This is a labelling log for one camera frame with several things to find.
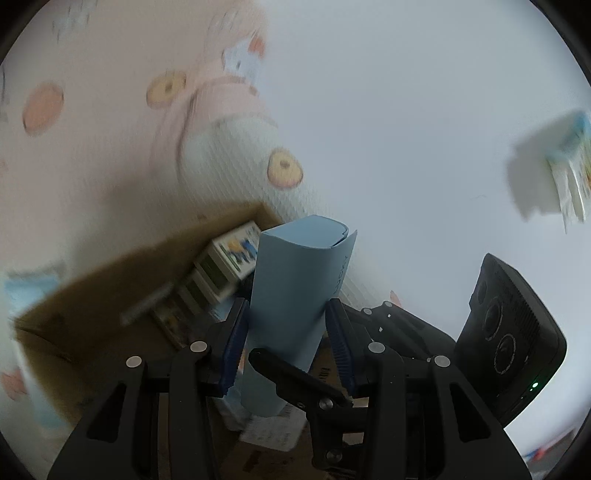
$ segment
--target camera lens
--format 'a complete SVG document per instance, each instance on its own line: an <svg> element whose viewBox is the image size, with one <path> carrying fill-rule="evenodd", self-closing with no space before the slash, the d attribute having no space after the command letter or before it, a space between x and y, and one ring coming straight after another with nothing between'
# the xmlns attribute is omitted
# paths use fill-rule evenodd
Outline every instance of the camera lens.
<svg viewBox="0 0 591 480"><path fill-rule="evenodd" d="M487 340L490 340L495 336L495 333L501 324L501 317L501 302L499 302L498 299L494 299L491 305L488 307L484 317L483 329Z"/></svg>
<svg viewBox="0 0 591 480"><path fill-rule="evenodd" d="M507 333L496 348L495 370L498 374L504 374L509 370L515 358L515 338Z"/></svg>
<svg viewBox="0 0 591 480"><path fill-rule="evenodd" d="M486 298L486 290L487 290L486 281L482 280L480 285L478 285L478 290L476 291L476 298L478 299L478 303L482 305L484 303L484 299Z"/></svg>

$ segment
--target white paper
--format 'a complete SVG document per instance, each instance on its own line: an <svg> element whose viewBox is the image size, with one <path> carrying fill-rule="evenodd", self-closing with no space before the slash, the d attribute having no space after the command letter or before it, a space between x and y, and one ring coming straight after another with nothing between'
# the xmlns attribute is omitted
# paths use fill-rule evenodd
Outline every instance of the white paper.
<svg viewBox="0 0 591 480"><path fill-rule="evenodd" d="M253 416L240 440L260 447L289 452L306 424L306 412L287 404L277 417Z"/></svg>

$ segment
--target cartoon illustration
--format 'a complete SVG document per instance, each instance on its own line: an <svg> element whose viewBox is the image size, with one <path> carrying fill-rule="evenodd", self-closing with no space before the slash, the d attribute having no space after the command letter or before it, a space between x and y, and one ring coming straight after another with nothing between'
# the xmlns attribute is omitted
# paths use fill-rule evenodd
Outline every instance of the cartoon illustration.
<svg viewBox="0 0 591 480"><path fill-rule="evenodd" d="M20 368L15 368L11 374L2 373L0 375L0 383L2 388L11 400L18 400L21 395L27 395L27 389L22 380L22 373Z"/></svg>
<svg viewBox="0 0 591 480"><path fill-rule="evenodd" d="M248 252L248 255L253 260L256 260L256 254L258 252L256 251L256 248L254 247L254 245L250 242L250 240L244 239L242 242L240 242L240 244L242 245L242 248L244 248L244 250L246 250Z"/></svg>
<svg viewBox="0 0 591 480"><path fill-rule="evenodd" d="M238 264L250 263L252 260L256 260L256 249L248 239L238 241L236 238L232 238L227 243L227 255L234 257Z"/></svg>
<svg viewBox="0 0 591 480"><path fill-rule="evenodd" d="M254 87L267 47L264 34L264 13L255 3L224 7L207 30L206 62L188 68L184 77L159 77L148 91L150 107L167 107L154 139L152 167L174 159L174 177L196 205L219 202L220 194L261 199L273 189L295 189L303 180L301 164L282 146L277 124ZM243 169L252 176L241 175ZM225 187L216 194L208 185L220 176L233 181L234 175L249 188Z"/></svg>
<svg viewBox="0 0 591 480"><path fill-rule="evenodd" d="M301 183L304 171L288 150L278 148L269 157L267 177L278 189L292 189Z"/></svg>
<svg viewBox="0 0 591 480"><path fill-rule="evenodd" d="M68 7L64 17L55 20L51 25L52 32L59 43L66 34L84 28L90 20L90 13L96 8L98 0L79 0Z"/></svg>
<svg viewBox="0 0 591 480"><path fill-rule="evenodd" d="M22 111L22 124L30 136L40 135L57 122L64 106L64 91L44 82L29 95Z"/></svg>
<svg viewBox="0 0 591 480"><path fill-rule="evenodd" d="M156 77L146 92L146 102L150 108L164 108L185 88L185 72L167 72Z"/></svg>

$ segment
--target metal screw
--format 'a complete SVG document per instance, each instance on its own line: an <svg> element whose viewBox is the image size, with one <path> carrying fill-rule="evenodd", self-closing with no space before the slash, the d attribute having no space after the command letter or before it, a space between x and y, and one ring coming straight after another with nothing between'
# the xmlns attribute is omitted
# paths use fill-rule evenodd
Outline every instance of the metal screw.
<svg viewBox="0 0 591 480"><path fill-rule="evenodd" d="M193 342L191 344L191 351L195 353L201 353L207 350L207 344L199 340L198 342Z"/></svg>
<svg viewBox="0 0 591 480"><path fill-rule="evenodd" d="M142 358L140 356L134 355L130 356L126 361L125 365L129 368L139 367L142 364Z"/></svg>
<svg viewBox="0 0 591 480"><path fill-rule="evenodd" d="M369 351L372 353L384 353L386 351L386 347L383 343L380 342L371 342L368 345Z"/></svg>
<svg viewBox="0 0 591 480"><path fill-rule="evenodd" d="M451 364L452 363L449 361L449 358L446 357L445 355L437 355L435 357L435 365L437 365L438 367L447 368Z"/></svg>
<svg viewBox="0 0 591 480"><path fill-rule="evenodd" d="M335 404L332 403L332 400L329 398L322 398L319 402L318 402L318 406L320 408L322 408L322 410L330 410L332 407L335 406Z"/></svg>
<svg viewBox="0 0 591 480"><path fill-rule="evenodd" d="M326 452L326 459L329 463L339 463L343 459L343 454L339 450L329 450Z"/></svg>

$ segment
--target small product box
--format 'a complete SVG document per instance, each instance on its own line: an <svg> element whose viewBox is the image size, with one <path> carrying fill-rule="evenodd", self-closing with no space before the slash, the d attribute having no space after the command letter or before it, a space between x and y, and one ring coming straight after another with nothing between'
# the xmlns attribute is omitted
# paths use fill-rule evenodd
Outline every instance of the small product box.
<svg viewBox="0 0 591 480"><path fill-rule="evenodd" d="M161 301L152 310L152 315L168 340L177 348L183 348L191 342L191 331L178 300L177 297L177 301L174 298Z"/></svg>
<svg viewBox="0 0 591 480"><path fill-rule="evenodd" d="M193 271L191 276L195 285L201 290L201 293L212 307L230 298L238 289L238 283L228 283L222 291L214 291L197 268Z"/></svg>
<svg viewBox="0 0 591 480"><path fill-rule="evenodd" d="M195 266L211 290L220 298L228 285L236 285L255 269L261 230L248 222L212 241Z"/></svg>
<svg viewBox="0 0 591 480"><path fill-rule="evenodd" d="M208 300L204 295L202 285L200 285L200 283L203 284L203 282L199 281L199 277L199 272L193 270L191 275L185 278L177 288L178 296L193 315L199 315L206 312L212 304L217 303Z"/></svg>

